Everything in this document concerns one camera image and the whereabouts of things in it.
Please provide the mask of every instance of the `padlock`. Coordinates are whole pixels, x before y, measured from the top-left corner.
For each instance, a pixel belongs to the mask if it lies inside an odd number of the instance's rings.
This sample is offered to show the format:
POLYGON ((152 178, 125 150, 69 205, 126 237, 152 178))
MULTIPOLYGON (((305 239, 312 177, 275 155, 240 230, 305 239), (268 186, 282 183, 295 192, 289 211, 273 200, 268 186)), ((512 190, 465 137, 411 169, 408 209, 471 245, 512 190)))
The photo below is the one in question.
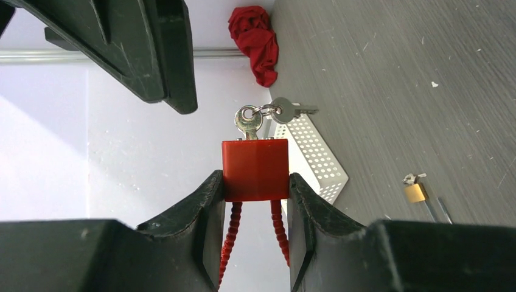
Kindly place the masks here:
POLYGON ((286 139, 222 142, 222 177, 227 202, 288 199, 286 139))
POLYGON ((405 187, 406 198, 410 203, 425 201, 428 196, 422 184, 413 184, 405 187))

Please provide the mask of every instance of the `gray surface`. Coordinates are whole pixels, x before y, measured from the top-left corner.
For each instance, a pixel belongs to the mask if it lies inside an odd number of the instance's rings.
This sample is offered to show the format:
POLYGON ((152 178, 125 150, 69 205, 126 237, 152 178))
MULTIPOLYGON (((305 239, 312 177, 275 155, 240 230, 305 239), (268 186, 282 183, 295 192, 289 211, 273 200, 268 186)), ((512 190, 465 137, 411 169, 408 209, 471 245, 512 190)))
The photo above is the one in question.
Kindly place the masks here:
POLYGON ((317 104, 314 124, 350 181, 335 206, 361 223, 516 226, 516 2, 277 0, 273 97, 317 104), (432 87, 432 82, 439 86, 432 87))

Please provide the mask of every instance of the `red chain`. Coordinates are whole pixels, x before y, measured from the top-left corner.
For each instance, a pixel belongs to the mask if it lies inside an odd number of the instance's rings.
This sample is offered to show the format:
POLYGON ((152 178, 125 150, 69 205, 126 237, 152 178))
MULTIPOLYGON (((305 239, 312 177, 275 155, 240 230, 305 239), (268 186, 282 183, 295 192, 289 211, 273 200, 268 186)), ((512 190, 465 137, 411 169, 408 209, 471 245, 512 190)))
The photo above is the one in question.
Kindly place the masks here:
POLYGON ((287 260, 287 266, 290 266, 290 256, 288 254, 288 239, 285 234, 285 228, 283 228, 283 219, 281 218, 281 201, 271 201, 271 214, 273 219, 274 232, 276 233, 276 239, 281 248, 281 253, 287 260))
MULTIPOLYGON (((218 272, 219 287, 222 283, 222 278, 224 277, 224 272, 226 271, 226 267, 229 262, 229 256, 231 255, 233 246, 235 246, 237 234, 239 233, 241 214, 242 202, 233 202, 233 207, 231 208, 231 219, 229 221, 228 234, 226 235, 226 240, 224 241, 224 245, 222 246, 220 269, 218 272)), ((273 219, 274 233, 276 234, 277 242, 279 243, 279 247, 281 248, 281 252, 285 257, 285 260, 287 260, 287 266, 290 266, 290 258, 288 255, 288 239, 287 235, 285 234, 285 228, 283 227, 280 200, 271 201, 271 214, 271 217, 273 219)))
POLYGON ((235 240, 237 239, 237 233, 239 233, 240 214, 241 213, 242 213, 242 202, 233 202, 233 207, 231 208, 231 219, 229 221, 228 234, 226 235, 226 240, 224 241, 224 245, 222 246, 220 269, 218 271, 218 286, 219 287, 220 287, 220 284, 222 283, 222 277, 224 277, 224 272, 226 271, 226 266, 228 265, 229 255, 231 255, 233 246, 235 246, 235 240))

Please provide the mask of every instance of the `red cloth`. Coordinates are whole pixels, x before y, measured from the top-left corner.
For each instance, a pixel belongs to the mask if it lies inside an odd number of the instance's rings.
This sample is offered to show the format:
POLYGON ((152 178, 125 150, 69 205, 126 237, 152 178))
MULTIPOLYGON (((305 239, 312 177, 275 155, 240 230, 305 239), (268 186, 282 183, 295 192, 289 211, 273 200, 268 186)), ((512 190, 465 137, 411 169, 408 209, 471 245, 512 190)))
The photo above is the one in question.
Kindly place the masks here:
POLYGON ((260 6, 235 8, 229 19, 229 31, 237 47, 251 59, 256 82, 270 87, 277 79, 274 65, 279 48, 265 9, 260 6))

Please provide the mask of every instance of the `perforated metal tray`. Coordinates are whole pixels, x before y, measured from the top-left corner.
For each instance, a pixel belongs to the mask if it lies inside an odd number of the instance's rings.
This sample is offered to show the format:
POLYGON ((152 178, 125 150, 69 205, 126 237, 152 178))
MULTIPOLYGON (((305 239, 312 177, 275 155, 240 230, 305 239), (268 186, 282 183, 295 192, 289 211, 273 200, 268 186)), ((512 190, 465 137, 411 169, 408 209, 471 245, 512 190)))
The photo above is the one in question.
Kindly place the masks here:
POLYGON ((299 173, 319 196, 333 204, 349 177, 308 116, 302 114, 286 125, 277 125, 274 138, 288 139, 290 172, 299 173))

